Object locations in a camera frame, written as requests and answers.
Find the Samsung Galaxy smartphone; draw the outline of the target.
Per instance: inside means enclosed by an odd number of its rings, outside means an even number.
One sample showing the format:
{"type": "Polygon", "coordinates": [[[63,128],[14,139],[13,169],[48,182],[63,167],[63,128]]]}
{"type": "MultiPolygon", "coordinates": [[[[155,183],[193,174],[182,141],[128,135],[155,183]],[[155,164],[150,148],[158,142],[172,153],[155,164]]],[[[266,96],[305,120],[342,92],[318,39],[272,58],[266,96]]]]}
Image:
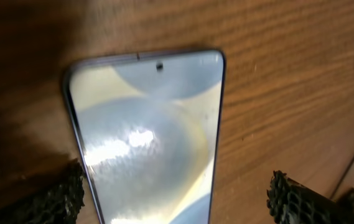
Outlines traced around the Samsung Galaxy smartphone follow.
{"type": "Polygon", "coordinates": [[[226,57],[182,49],[88,58],[62,91],[100,223],[208,223],[226,57]]]}

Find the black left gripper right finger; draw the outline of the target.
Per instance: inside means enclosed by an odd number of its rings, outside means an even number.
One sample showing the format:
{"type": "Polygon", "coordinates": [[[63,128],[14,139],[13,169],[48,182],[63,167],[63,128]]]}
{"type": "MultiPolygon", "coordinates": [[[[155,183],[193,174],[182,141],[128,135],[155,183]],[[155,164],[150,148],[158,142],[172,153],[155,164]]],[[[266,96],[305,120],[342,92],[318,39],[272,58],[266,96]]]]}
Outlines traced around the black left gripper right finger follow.
{"type": "Polygon", "coordinates": [[[274,171],[266,206],[277,224],[354,224],[354,189],[337,201],[274,171]]]}

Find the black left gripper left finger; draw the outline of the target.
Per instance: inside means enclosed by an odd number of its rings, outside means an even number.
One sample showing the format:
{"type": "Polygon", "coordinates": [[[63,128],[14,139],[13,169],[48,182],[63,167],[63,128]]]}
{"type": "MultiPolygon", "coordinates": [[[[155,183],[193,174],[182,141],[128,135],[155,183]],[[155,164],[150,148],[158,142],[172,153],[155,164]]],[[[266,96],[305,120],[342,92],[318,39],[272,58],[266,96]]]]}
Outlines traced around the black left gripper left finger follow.
{"type": "Polygon", "coordinates": [[[85,172],[69,163],[50,186],[0,209],[0,224],[75,224],[82,207],[85,172]]]}

